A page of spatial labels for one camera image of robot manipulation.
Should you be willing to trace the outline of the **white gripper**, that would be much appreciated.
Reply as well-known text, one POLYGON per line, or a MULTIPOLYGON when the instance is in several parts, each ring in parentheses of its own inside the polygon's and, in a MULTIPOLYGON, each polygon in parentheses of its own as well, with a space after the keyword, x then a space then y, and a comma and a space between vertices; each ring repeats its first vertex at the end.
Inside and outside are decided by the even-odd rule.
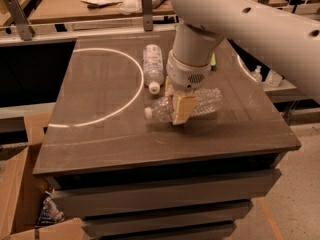
MULTIPOLYGON (((181 91, 199 89, 207 80, 211 65, 208 64, 202 67, 189 66, 180 62, 174 56, 173 51, 170 51, 166 71, 168 78, 165 81, 165 95, 173 96, 174 89, 181 91)), ((173 96, 173 124, 186 123, 196 105, 196 95, 175 94, 173 96)))

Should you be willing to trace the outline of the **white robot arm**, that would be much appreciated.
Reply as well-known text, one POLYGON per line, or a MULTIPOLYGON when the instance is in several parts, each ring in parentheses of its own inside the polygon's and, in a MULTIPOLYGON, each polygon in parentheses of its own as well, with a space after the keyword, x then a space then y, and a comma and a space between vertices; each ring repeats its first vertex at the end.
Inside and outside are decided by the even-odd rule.
POLYGON ((228 38, 320 103, 320 22, 252 0, 171 0, 179 17, 167 75, 173 91, 198 89, 228 38))

